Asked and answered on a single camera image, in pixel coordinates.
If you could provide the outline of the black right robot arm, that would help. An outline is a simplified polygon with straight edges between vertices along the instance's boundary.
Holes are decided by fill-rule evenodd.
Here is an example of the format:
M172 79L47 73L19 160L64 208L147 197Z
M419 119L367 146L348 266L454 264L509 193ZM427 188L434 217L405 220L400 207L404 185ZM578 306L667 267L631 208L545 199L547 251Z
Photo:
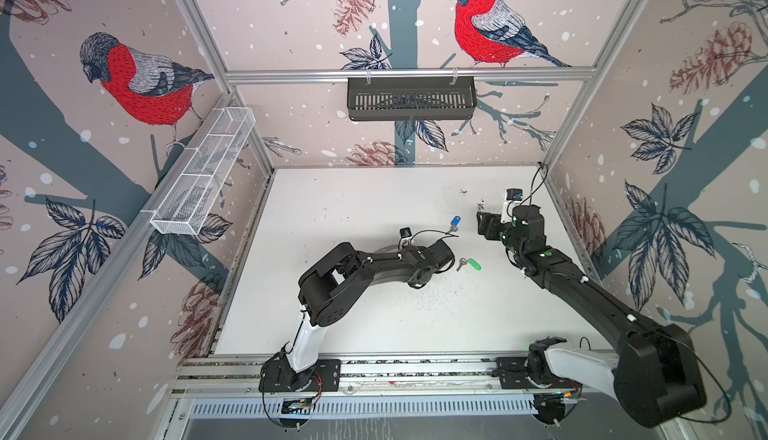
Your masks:
M515 206L510 218L480 211L476 219L479 235L500 241L526 277L567 303L613 349L600 353L572 347L560 337L538 340L530 344L526 360L531 383L549 386L569 379L587 385L616 400L647 428L706 405L690 336L632 310L549 246L538 206Z

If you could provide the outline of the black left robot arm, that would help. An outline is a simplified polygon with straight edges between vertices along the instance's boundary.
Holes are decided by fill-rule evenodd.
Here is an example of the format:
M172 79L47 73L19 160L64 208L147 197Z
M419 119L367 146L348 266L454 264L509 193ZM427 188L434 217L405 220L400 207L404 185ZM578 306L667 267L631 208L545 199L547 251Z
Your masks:
M300 277L297 331L261 367L258 391L336 392L341 362L320 358L328 328L349 313L369 287L402 283L421 289L454 263L454 253L442 239L428 247L406 245L378 253L357 250L349 242L338 244Z

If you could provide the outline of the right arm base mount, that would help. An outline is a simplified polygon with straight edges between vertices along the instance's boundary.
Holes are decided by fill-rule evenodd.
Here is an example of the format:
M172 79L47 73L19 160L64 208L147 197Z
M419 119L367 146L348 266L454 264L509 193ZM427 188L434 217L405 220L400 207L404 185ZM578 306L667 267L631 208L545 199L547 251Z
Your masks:
M527 369L525 356L497 357L495 363L496 366L491 371L491 376L497 378L501 388L505 390L555 389L561 391L578 389L576 383L559 377L552 380L532 380Z

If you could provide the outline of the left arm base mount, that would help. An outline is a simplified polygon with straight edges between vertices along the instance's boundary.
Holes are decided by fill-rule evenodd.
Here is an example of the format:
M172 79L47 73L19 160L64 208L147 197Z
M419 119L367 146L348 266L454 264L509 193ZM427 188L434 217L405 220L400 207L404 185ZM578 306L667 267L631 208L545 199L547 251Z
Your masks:
M287 358L270 358L261 367L260 393L336 392L339 388L341 361L319 359L300 372L294 371Z

